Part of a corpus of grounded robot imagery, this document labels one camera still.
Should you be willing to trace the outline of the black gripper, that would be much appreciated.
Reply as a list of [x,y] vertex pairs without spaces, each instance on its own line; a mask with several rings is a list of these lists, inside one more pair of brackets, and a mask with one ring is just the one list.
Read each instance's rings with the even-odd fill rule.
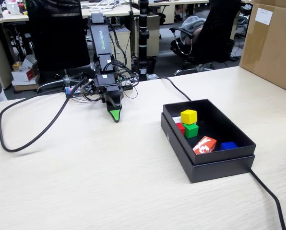
[[97,74],[94,79],[94,92],[96,94],[104,94],[107,105],[107,111],[111,115],[114,122],[120,120],[120,112],[122,109],[121,100],[123,99],[123,89],[120,88],[113,73]]

